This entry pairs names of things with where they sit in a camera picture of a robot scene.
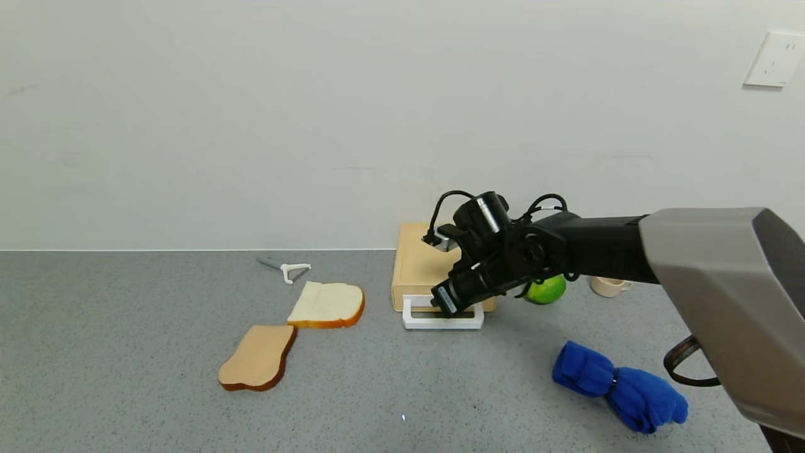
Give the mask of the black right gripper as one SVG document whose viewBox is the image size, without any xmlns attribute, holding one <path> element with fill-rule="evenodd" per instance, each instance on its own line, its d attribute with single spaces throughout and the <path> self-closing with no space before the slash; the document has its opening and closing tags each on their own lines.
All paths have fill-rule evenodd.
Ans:
<svg viewBox="0 0 805 453">
<path fill-rule="evenodd" d="M 489 297 L 489 285 L 475 269 L 453 272 L 431 289 L 432 307 L 439 307 L 447 318 L 462 315 L 470 307 Z"/>
</svg>

